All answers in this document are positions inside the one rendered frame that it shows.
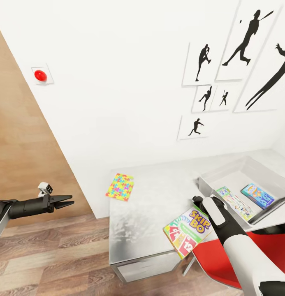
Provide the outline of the board game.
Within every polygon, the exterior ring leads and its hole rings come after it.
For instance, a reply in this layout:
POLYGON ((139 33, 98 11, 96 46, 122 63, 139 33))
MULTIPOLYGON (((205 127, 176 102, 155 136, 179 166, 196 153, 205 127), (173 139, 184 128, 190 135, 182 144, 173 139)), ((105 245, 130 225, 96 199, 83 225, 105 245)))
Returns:
POLYGON ((241 192, 259 205, 263 210, 265 210, 275 200, 272 196, 252 183, 250 183, 241 192))
POLYGON ((213 230, 208 214, 195 205, 166 226, 163 232, 182 260, 213 230))
POLYGON ((216 192, 246 221, 250 220, 257 214, 227 187, 224 186, 216 192))

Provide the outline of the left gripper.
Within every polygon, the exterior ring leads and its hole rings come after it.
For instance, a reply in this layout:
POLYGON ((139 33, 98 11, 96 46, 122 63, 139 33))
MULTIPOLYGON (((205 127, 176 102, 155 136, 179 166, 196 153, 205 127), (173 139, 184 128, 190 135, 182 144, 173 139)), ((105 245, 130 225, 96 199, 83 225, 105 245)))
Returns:
POLYGON ((54 208, 60 209, 74 204, 74 201, 64 201, 71 199, 72 195, 50 195, 44 194, 44 197, 28 199, 24 205, 24 215, 26 217, 44 213, 53 213, 54 208), (60 202, 64 201, 64 202, 60 202))

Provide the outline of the toy box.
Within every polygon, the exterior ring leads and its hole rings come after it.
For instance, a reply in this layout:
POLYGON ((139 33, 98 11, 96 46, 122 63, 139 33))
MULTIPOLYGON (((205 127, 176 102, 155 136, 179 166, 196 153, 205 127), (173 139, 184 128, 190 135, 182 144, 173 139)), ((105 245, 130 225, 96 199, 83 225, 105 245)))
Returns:
POLYGON ((244 230, 255 227, 285 205, 285 178, 256 160, 243 156, 231 163, 212 169, 199 179, 200 192, 206 197, 216 196, 227 205, 227 210, 244 230), (241 191, 250 183, 275 200, 263 210, 241 191), (257 214, 250 220, 242 218, 216 191, 227 187, 257 214))

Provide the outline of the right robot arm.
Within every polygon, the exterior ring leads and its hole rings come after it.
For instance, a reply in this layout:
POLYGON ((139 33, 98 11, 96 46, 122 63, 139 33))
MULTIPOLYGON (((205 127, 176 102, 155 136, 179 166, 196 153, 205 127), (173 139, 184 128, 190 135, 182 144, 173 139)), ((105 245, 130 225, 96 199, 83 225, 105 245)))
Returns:
POLYGON ((194 196, 209 216, 245 296, 285 296, 285 273, 252 241, 218 197, 194 196))

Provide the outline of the jigsaw puzzle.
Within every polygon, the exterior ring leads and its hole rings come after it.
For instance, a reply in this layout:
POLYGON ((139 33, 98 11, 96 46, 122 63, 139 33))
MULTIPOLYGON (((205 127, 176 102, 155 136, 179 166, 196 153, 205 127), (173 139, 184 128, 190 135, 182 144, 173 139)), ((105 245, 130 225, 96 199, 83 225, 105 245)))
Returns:
POLYGON ((117 173, 105 196, 128 202, 134 187, 134 182, 130 179, 132 180, 134 177, 117 173))

